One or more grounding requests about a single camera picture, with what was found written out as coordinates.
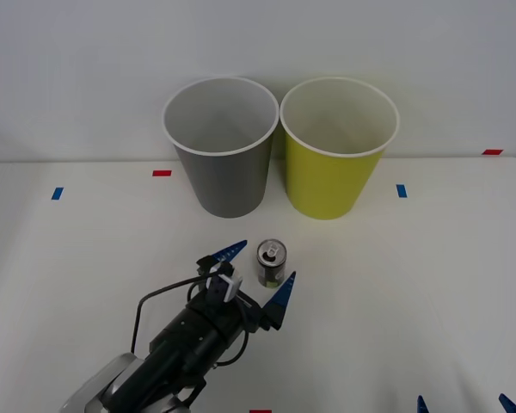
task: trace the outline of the white table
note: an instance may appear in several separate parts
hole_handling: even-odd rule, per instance
[[[0,413],[57,411],[129,349],[143,295],[231,243],[249,240],[234,264],[265,302],[254,253],[267,237],[298,271],[285,325],[210,372],[194,413],[412,413],[419,394],[431,413],[502,413],[500,392],[516,403],[516,159],[382,160],[333,221],[296,212],[281,171],[258,209],[226,220],[200,208],[177,162],[0,164]],[[137,355],[186,291],[145,305]]]

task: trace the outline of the soda can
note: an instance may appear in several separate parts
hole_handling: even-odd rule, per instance
[[[258,246],[256,258],[260,264],[258,281],[276,288],[285,280],[286,246],[277,239],[267,239]]]

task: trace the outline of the white rim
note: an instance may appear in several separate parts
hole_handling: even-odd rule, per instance
[[[203,152],[203,151],[196,151],[195,149],[191,149],[191,148],[188,148],[187,146],[185,145],[182,145],[180,142],[178,142],[177,140],[175,140],[174,138],[172,138],[172,136],[170,135],[168,129],[166,128],[166,125],[165,125],[165,122],[164,122],[164,118],[166,116],[166,111],[167,109],[169,108],[169,104],[178,96],[180,95],[181,93],[183,93],[185,90],[189,89],[189,88],[192,88],[194,85],[196,84],[199,84],[199,83],[204,83],[204,82],[209,82],[211,80],[219,80],[219,79],[230,79],[230,80],[241,80],[241,81],[244,81],[244,82],[247,82],[247,83],[251,83],[253,84],[254,86],[258,86],[260,89],[264,90],[268,95],[269,97],[272,98],[272,102],[275,106],[275,120],[273,121],[273,124],[272,126],[269,128],[269,130],[266,132],[265,135],[263,135],[260,139],[258,139],[257,141],[255,141],[254,143],[250,144],[250,145],[247,145],[247,146],[244,146],[243,148],[239,148],[239,149],[235,149],[234,151],[226,151],[226,152]],[[190,83],[188,84],[187,86],[184,86],[183,88],[179,89],[176,93],[174,93],[174,95],[166,102],[166,105],[164,105],[164,110],[163,110],[163,130],[164,130],[164,133],[166,133],[166,136],[168,136],[168,138],[170,139],[170,142],[172,142],[172,144],[174,144],[175,146],[177,146],[178,148],[180,149],[183,149],[184,151],[187,151],[189,153],[193,153],[194,155],[201,155],[203,157],[227,157],[229,155],[236,155],[237,153],[241,153],[241,152],[245,152],[245,151],[248,151],[256,146],[258,146],[259,144],[261,144],[262,142],[264,142],[272,133],[273,133],[273,130],[275,130],[275,127],[277,126],[277,124],[279,123],[279,117],[280,117],[280,107],[279,107],[279,103],[277,102],[277,99],[275,99],[275,96],[273,95],[272,92],[269,91],[269,89],[267,89],[265,86],[253,81],[253,80],[250,80],[250,79],[247,79],[245,77],[231,77],[231,76],[221,76],[221,77],[208,77],[206,79],[201,79],[201,80],[198,80],[196,82],[193,82],[193,83]]]
[[[378,93],[380,96],[382,96],[390,104],[390,106],[394,110],[394,113],[396,114],[396,128],[394,129],[394,132],[392,133],[392,136],[390,136],[390,138],[386,142],[384,142],[382,145],[376,147],[375,149],[372,149],[372,150],[367,151],[367,152],[359,152],[359,153],[335,153],[335,152],[328,152],[328,151],[324,151],[322,149],[317,149],[317,148],[315,148],[315,147],[313,147],[313,146],[311,146],[309,144],[306,144],[304,141],[299,139],[294,133],[292,133],[291,129],[286,125],[285,116],[284,116],[284,110],[283,109],[284,109],[284,107],[286,105],[286,102],[290,99],[291,94],[296,89],[300,88],[301,86],[304,86],[305,84],[312,83],[312,82],[321,82],[323,80],[345,80],[345,81],[348,81],[348,82],[359,83],[362,86],[366,86],[367,88],[374,90],[376,93]],[[328,157],[367,157],[369,155],[372,155],[373,153],[377,153],[377,152],[380,152],[380,151],[384,150],[386,148],[386,146],[388,146],[390,144],[390,142],[392,140],[394,140],[394,138],[396,137],[397,133],[399,132],[399,121],[400,121],[400,119],[399,119],[399,112],[397,111],[397,108],[396,108],[396,104],[382,90],[380,90],[378,88],[375,88],[373,85],[371,85],[371,84],[369,84],[367,82],[363,82],[363,81],[358,80],[358,79],[352,79],[350,77],[317,77],[315,79],[311,79],[311,80],[307,80],[305,82],[299,83],[295,87],[293,87],[291,90],[289,90],[289,93],[287,93],[285,95],[285,97],[283,98],[283,101],[281,102],[281,109],[280,109],[280,111],[281,111],[281,115],[280,115],[281,124],[285,128],[285,131],[291,136],[291,138],[296,140],[302,146],[308,148],[310,151],[314,151],[315,153],[321,153],[322,155],[326,155]]]

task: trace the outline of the black cable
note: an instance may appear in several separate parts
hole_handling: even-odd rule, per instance
[[[244,328],[244,338],[243,338],[243,345],[239,349],[239,352],[230,360],[227,361],[218,361],[214,368],[216,367],[225,367],[229,366],[230,364],[235,363],[237,360],[241,358],[241,356],[244,353],[244,350],[247,349],[247,344],[249,344],[249,328],[248,328],[248,322],[247,322],[247,313],[244,311],[244,304],[237,296],[235,297],[235,304],[237,304],[237,307],[239,308],[239,311],[241,312],[241,318],[243,319],[243,328]]]
[[[145,301],[155,297],[158,294],[166,293],[167,291],[173,290],[177,287],[186,286],[187,284],[191,284],[192,282],[199,282],[199,281],[206,280],[207,278],[211,278],[214,275],[216,275],[216,274],[209,274],[209,275],[205,275],[205,276],[189,278],[187,280],[179,281],[174,284],[171,284],[167,287],[163,287],[159,290],[153,291],[152,293],[149,293],[146,296],[144,296],[138,303],[138,310],[136,311],[136,322],[134,323],[134,332],[132,333],[132,346],[130,348],[130,351],[133,354],[136,351],[136,339],[138,338],[138,327],[139,327],[139,319],[141,318],[141,307]]]
[[[187,290],[187,302],[191,301],[191,295],[193,294],[193,290],[195,289],[196,286],[202,284],[203,282],[205,282],[206,280],[201,280],[201,281],[197,281],[197,282],[194,282],[191,287],[189,288],[189,290]]]

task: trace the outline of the robotic arm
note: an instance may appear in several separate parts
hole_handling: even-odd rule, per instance
[[[237,361],[250,333],[259,328],[279,330],[296,273],[261,308],[239,291],[241,278],[230,264],[244,245],[246,241],[197,261],[200,277],[192,279],[197,281],[189,293],[197,285],[200,291],[192,299],[188,297],[185,309],[151,341],[144,360],[133,354],[143,299],[138,307],[132,353],[107,364],[65,403],[60,413],[188,413],[205,388],[204,377],[211,368]],[[241,333],[245,335],[241,351],[230,361],[218,361]],[[183,389],[192,391],[180,400],[177,395]]]

